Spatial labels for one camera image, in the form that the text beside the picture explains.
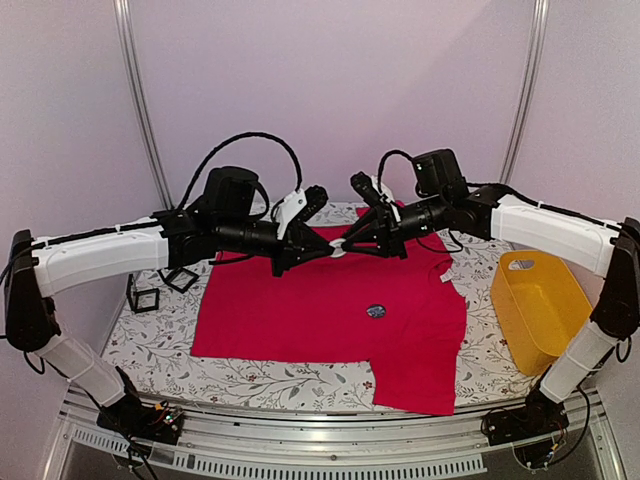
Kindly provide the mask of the round orange painted brooch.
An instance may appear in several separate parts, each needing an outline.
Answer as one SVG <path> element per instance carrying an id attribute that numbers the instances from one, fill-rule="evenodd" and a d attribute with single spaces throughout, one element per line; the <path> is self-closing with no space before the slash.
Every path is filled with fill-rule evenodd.
<path id="1" fill-rule="evenodd" d="M 329 242 L 329 246 L 332 248 L 332 253 L 330 254 L 332 259 L 339 259 L 347 254 L 343 248 L 344 243 L 344 238 L 336 238 Z"/>

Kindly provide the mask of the red polo shirt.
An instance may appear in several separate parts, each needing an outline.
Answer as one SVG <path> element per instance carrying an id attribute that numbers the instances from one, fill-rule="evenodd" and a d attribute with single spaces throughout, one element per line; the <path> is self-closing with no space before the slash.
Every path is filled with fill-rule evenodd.
<path id="1" fill-rule="evenodd" d="M 348 254 L 274 277 L 267 258 L 209 278 L 193 355 L 286 363 L 367 362 L 377 405 L 429 415 L 454 411 L 456 358 L 467 307 L 437 234 L 410 241 L 406 259 Z M 366 309 L 386 308 L 374 319 Z"/>

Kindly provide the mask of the brooch box with orange brooch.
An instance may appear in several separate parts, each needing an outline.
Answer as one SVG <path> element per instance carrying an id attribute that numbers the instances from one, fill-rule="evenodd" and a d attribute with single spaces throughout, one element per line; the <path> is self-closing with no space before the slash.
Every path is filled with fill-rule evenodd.
<path id="1" fill-rule="evenodd" d="M 184 267 L 167 271 L 159 270 L 158 275 L 168 288 L 180 294 L 186 293 L 200 278 L 197 273 Z"/>

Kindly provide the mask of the brooch box with blue brooch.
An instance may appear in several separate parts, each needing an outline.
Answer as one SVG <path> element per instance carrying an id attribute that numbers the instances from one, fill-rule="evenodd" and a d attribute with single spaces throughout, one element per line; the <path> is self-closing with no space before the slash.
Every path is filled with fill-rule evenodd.
<path id="1" fill-rule="evenodd" d="M 134 314 L 156 311 L 160 305 L 160 290 L 158 288 L 139 289 L 136 276 L 129 274 L 126 286 L 126 300 L 129 309 Z"/>

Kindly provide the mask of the round blue painted brooch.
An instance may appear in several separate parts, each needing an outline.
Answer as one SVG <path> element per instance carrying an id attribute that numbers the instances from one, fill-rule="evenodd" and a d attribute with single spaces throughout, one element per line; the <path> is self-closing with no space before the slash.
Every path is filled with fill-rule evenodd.
<path id="1" fill-rule="evenodd" d="M 386 315 L 386 308 L 380 304 L 373 304 L 366 309 L 366 313 L 371 318 L 380 319 Z"/>

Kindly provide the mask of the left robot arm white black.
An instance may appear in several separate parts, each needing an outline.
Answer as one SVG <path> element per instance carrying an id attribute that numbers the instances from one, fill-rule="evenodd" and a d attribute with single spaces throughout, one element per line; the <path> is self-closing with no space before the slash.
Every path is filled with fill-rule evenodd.
<path id="1" fill-rule="evenodd" d="M 331 254 L 328 242 L 306 223 L 328 201 L 323 187 L 285 196 L 273 221 L 251 211 L 255 195 L 265 193 L 255 173 L 219 167 L 187 207 L 67 237 L 34 239 L 28 230 L 17 232 L 5 274 L 6 339 L 110 407 L 111 419 L 126 433 L 141 433 L 149 423 L 146 408 L 133 400 L 122 374 L 56 320 L 54 295 L 121 274 L 177 270 L 219 252 L 266 257 L 276 276 Z"/>

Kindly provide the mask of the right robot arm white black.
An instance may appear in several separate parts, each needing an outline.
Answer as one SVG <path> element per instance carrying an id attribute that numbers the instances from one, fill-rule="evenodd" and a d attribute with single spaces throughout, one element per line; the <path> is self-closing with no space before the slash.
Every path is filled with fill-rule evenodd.
<path id="1" fill-rule="evenodd" d="M 506 184 L 471 183 L 450 149 L 409 161 L 419 199 L 404 207 L 384 193 L 380 177 L 352 175 L 352 188 L 370 210 L 342 237 L 343 251 L 404 259 L 406 242 L 452 230 L 529 246 L 604 280 L 586 326 L 528 396 L 539 398 L 518 412 L 517 427 L 537 436 L 555 420 L 553 403 L 564 401 L 617 342 L 639 327 L 639 223 L 634 218 L 621 223 L 594 219 L 534 201 Z"/>

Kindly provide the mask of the white shirt neck label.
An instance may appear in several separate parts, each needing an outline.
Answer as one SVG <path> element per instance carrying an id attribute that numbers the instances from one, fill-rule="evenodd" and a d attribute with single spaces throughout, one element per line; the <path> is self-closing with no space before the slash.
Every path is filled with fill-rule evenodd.
<path id="1" fill-rule="evenodd" d="M 454 272 L 452 270 L 448 270 L 440 277 L 442 283 L 452 282 L 453 278 L 454 278 Z"/>

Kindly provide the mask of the yellow plastic basket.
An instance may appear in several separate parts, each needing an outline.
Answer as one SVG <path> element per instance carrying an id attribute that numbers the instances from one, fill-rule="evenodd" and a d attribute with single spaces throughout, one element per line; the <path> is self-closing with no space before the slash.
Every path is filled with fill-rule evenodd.
<path id="1" fill-rule="evenodd" d="M 490 294 L 513 361 L 526 376 L 557 360 L 592 311 L 565 262 L 540 251 L 503 254 Z"/>

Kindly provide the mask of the floral patterned table mat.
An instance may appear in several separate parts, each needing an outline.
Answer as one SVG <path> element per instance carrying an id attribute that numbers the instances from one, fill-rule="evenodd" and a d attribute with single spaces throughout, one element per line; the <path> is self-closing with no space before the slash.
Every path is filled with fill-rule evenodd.
<path id="1" fill-rule="evenodd" d="M 516 368 L 490 300 L 505 242 L 459 236 L 448 279 L 464 297 L 467 329 L 457 357 L 455 405 L 488 404 L 525 396 L 534 378 Z M 376 377 L 365 363 L 310 364 L 200 358 L 191 355 L 197 314 L 211 277 L 237 265 L 193 266 L 197 282 L 186 293 L 167 287 L 154 271 L 136 275 L 140 290 L 159 290 L 157 310 L 136 314 L 124 308 L 103 357 L 121 367 L 143 394 L 180 399 L 196 406 L 217 404 L 272 410 L 375 411 Z"/>

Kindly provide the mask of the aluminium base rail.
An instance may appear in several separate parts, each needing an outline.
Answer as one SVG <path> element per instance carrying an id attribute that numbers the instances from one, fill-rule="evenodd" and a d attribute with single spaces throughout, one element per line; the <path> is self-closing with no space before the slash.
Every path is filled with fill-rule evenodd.
<path id="1" fill-rule="evenodd" d="M 56 422 L 45 479 L 624 479 L 606 412 L 594 389 L 566 403 L 559 463 L 525 467 L 519 457 L 547 438 L 491 445 L 481 429 L 506 404 L 459 408 L 450 417 L 389 411 L 287 412 L 185 405 L 174 445 L 144 443 L 146 459 L 101 429 L 88 397 L 71 388 Z"/>

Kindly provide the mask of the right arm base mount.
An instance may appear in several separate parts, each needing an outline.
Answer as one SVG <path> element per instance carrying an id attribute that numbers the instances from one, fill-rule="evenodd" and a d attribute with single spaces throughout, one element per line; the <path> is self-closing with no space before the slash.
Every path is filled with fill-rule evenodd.
<path id="1" fill-rule="evenodd" d="M 489 410 L 482 417 L 480 431 L 489 445 L 495 446 L 560 433 L 568 426 L 563 403 L 533 401 L 518 407 Z"/>

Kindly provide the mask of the right aluminium frame post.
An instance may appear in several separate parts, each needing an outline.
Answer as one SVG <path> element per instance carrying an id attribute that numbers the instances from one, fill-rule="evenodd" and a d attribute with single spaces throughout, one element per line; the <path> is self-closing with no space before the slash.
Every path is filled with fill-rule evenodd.
<path id="1" fill-rule="evenodd" d="M 500 171 L 499 179 L 501 183 L 509 184 L 511 182 L 517 165 L 543 58 L 549 10 L 549 0 L 535 0 L 533 2 L 531 28 L 525 55 L 524 71 L 519 89 L 515 115 Z"/>

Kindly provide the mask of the aluminium frame post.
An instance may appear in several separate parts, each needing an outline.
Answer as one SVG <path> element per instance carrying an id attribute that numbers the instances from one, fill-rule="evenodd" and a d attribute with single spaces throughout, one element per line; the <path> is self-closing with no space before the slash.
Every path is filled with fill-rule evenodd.
<path id="1" fill-rule="evenodd" d="M 131 5 L 127 0 L 113 2 L 116 27 L 123 57 L 125 74 L 129 84 L 135 117 L 139 126 L 143 148 L 161 205 L 165 209 L 173 207 L 169 183 L 161 162 L 153 125 L 148 110 L 144 84 L 135 44 Z"/>
<path id="2" fill-rule="evenodd" d="M 533 2 L 531 28 L 525 55 L 524 71 L 519 89 L 515 115 L 500 171 L 499 179 L 501 183 L 509 184 L 511 182 L 517 165 L 543 58 L 549 10 L 549 0 L 535 0 Z"/>

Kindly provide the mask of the left aluminium frame post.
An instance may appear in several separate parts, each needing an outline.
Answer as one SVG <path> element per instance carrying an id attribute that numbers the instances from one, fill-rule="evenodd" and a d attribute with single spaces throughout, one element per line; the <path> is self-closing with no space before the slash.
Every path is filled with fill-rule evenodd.
<path id="1" fill-rule="evenodd" d="M 161 162 L 153 125 L 148 110 L 144 84 L 135 44 L 131 5 L 127 0 L 113 2 L 116 27 L 123 57 L 125 74 L 129 84 L 135 117 L 139 126 L 143 148 L 161 205 L 165 209 L 173 207 L 169 183 Z"/>

